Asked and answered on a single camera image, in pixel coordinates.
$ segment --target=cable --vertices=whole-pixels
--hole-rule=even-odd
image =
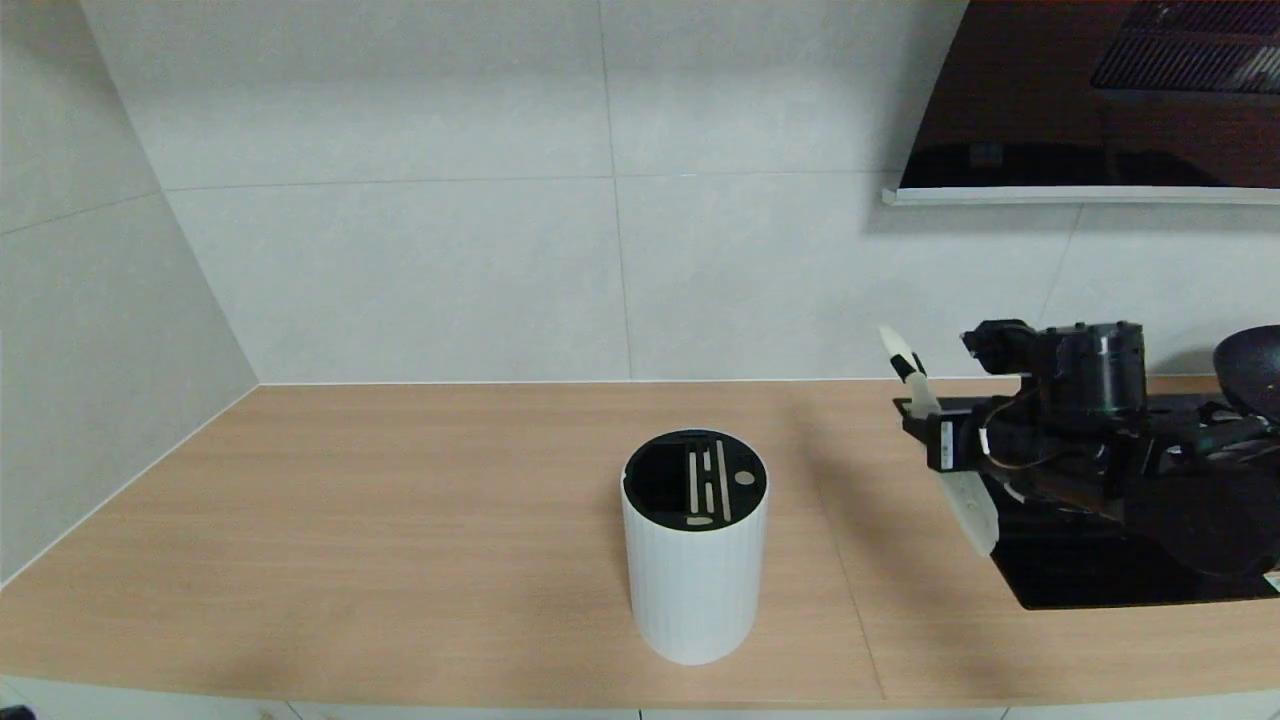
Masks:
[[[1039,389],[1038,384],[1034,386],[1034,387],[1030,387],[1028,389],[1020,391],[1018,395],[1010,397],[1005,404],[1000,405],[998,407],[996,407],[991,413],[987,413],[987,416],[983,418],[982,425],[978,427],[978,441],[982,443],[982,454],[987,457],[987,460],[991,461],[992,465],[995,465],[997,468],[1002,468],[1005,470],[1027,470],[1028,468],[1034,468],[1037,465],[1043,465],[1044,462],[1048,462],[1050,460],[1056,460],[1056,459],[1059,459],[1059,457],[1061,457],[1064,455],[1062,452],[1053,452],[1053,454],[1046,455],[1044,457],[1041,457],[1038,460],[1032,460],[1030,462],[1011,464],[1011,462],[1005,462],[1004,460],[1000,460],[998,457],[996,457],[995,455],[991,454],[991,442],[987,439],[987,425],[991,424],[991,420],[996,415],[1000,415],[1005,410],[1009,410],[1010,407],[1012,407],[1014,405],[1016,405],[1019,401],[1021,401],[1021,400],[1029,397],[1030,395],[1033,395],[1037,389]]]

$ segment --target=white cylindrical container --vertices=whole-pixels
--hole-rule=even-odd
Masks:
[[[667,433],[622,470],[631,612],[681,665],[733,652],[755,621],[769,488],[764,462],[716,430]]]

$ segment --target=slot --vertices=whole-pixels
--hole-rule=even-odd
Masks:
[[[698,515],[698,454],[689,454],[689,514]]]
[[[719,464],[721,475],[721,512],[723,512],[724,521],[732,523],[733,515],[728,507],[728,471],[724,469],[724,441],[716,441],[716,461]]]

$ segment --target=tile grout line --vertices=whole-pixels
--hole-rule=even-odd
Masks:
[[[622,286],[622,332],[627,342],[627,378],[636,378],[635,354],[631,350],[631,302],[627,295],[626,249],[622,243],[622,201],[618,197],[618,159],[613,145],[613,99],[609,96],[609,60],[604,50],[604,0],[595,0],[595,19],[600,27],[600,77],[604,81],[604,119],[609,135],[609,178],[613,182],[613,229],[618,242],[618,281]]]
[[[93,515],[96,515],[99,510],[101,510],[102,507],[106,507],[106,505],[109,502],[111,502],[113,500],[115,500],[115,497],[118,495],[120,495],[122,492],[124,492],[125,488],[128,488],[129,486],[132,486],[133,483],[136,483],[138,480],[138,478],[141,478],[142,475],[146,475],[148,471],[151,471],[152,468],[155,468],[161,461],[164,461],[165,457],[169,457],[170,455],[173,455],[173,452],[175,450],[178,450],[179,447],[182,447],[183,445],[186,445],[187,441],[189,441],[191,438],[196,437],[197,433],[200,433],[201,430],[204,430],[205,428],[207,428],[210,424],[212,424],[214,420],[216,420],[218,418],[221,418],[228,410],[230,410],[232,407],[239,405],[242,400],[244,400],[246,397],[248,397],[250,395],[252,395],[253,391],[256,391],[259,387],[260,386],[255,384],[253,387],[251,387],[247,391],[244,391],[243,393],[241,393],[236,400],[230,401],[230,404],[228,404],[225,407],[223,407],[221,410],[214,413],[212,416],[210,416],[207,420],[205,420],[204,423],[200,423],[200,425],[197,425],[189,433],[184,434],[177,443],[174,443],[173,447],[170,447],[169,450],[161,452],[160,456],[156,457],[155,460],[152,460],[151,462],[147,462],[147,466],[143,468],[142,470],[140,470],[138,474],[133,475],[132,478],[129,478],[128,480],[125,480],[124,484],[122,484],[120,487],[118,487],[114,491],[111,491],[111,493],[108,495],[105,500],[102,500],[101,502],[99,502],[97,505],[95,505],[93,509],[90,510],[88,512],[86,512],[84,515],[82,515],[79,520],[76,520],[74,523],[72,523],[70,528],[67,528],[65,530],[63,530],[56,538],[54,538],[52,542],[50,542],[49,544],[46,544],[44,550],[41,550],[40,552],[37,552],[35,557],[32,557],[31,560],[28,560],[27,562],[24,562],[22,565],[22,568],[18,568],[18,570],[14,571],[13,575],[10,575],[8,579],[4,579],[3,582],[0,582],[0,592],[3,592],[4,588],[12,585],[13,582],[17,580],[19,575],[22,575],[28,568],[31,568],[32,565],[35,565],[50,550],[52,550],[54,547],[56,547],[58,543],[60,543],[64,539],[67,539],[67,536],[74,533],[77,528],[79,528],[81,525],[84,524],[84,520],[88,520],[90,518],[92,518]]]
[[[143,199],[151,197],[152,195],[163,195],[163,193],[164,193],[164,190],[160,188],[160,190],[152,190],[152,191],[148,191],[148,192],[143,192],[142,195],[134,195],[132,197],[124,197],[124,199],[120,199],[120,200],[113,200],[110,202],[104,202],[101,205],[95,205],[92,208],[84,208],[83,210],[76,210],[76,211],[72,211],[72,213],[65,213],[63,215],[56,215],[56,217],[49,218],[47,220],[37,220],[35,223],[28,223],[26,225],[18,225],[15,228],[0,232],[0,236],[9,234],[9,233],[15,233],[18,231],[31,229],[31,228],[42,225],[45,223],[55,223],[58,220],[65,220],[67,218],[74,218],[76,215],[83,215],[84,213],[92,213],[93,210],[102,210],[102,209],[106,209],[106,208],[114,208],[115,205],[124,205],[125,202],[133,202],[134,200],[143,200]]]
[[[1066,254],[1071,251],[1071,242],[1075,241],[1075,231],[1080,227],[1080,217],[1084,215],[1084,204],[1082,202],[1079,209],[1075,211],[1075,220],[1071,222],[1071,232],[1066,236],[1066,242],[1062,243],[1062,252],[1057,256],[1057,265],[1053,266],[1053,277],[1048,282],[1048,290],[1044,292],[1044,301],[1041,302],[1039,314],[1036,315],[1036,327],[1042,327],[1044,324],[1044,313],[1048,311],[1048,304],[1053,300],[1053,291],[1057,288],[1057,282],[1062,277],[1062,266],[1066,265]]]

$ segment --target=range hood vent grille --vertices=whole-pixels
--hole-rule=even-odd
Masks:
[[[1091,85],[1280,96],[1280,3],[1138,3]]]

